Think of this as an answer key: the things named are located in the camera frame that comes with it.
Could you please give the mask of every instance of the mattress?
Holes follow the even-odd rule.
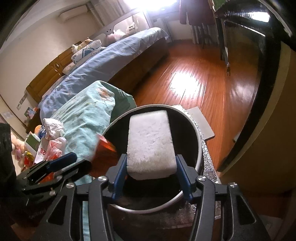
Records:
[[[167,33],[160,28],[138,32],[108,46],[73,70],[39,103],[40,118],[50,118],[67,101],[97,80],[108,82],[119,70]]]

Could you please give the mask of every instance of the silver foil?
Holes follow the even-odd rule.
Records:
[[[186,114],[191,121],[196,125],[197,130],[201,137],[202,144],[202,154],[204,160],[204,172],[203,174],[212,180],[214,183],[220,183],[219,178],[217,177],[214,165],[209,154],[207,145],[203,139],[203,134],[201,133],[198,124],[191,117],[191,115],[181,106],[173,106],[176,109],[182,111]],[[174,204],[172,207],[169,207],[161,212],[150,213],[150,214],[131,214],[125,213],[123,211],[115,210],[110,206],[110,212],[114,213],[116,219],[120,219],[123,223],[128,223],[129,227],[145,228],[145,227],[154,227],[155,229],[173,229],[192,226],[194,215],[196,211],[196,204],[190,204],[184,200]],[[215,207],[215,219],[221,217],[221,204],[216,202]]]

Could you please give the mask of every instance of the white foam block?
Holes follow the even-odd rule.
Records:
[[[167,112],[133,115],[128,131],[128,174],[136,180],[145,180],[168,177],[176,170]]]

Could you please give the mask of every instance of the hanging garment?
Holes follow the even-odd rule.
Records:
[[[186,17],[192,26],[215,24],[207,0],[180,0],[180,24],[186,24]]]

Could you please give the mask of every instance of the wooden headboard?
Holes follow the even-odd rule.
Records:
[[[72,62],[73,53],[71,47],[57,56],[31,81],[26,87],[32,98],[39,103],[46,91],[64,74],[63,69]]]

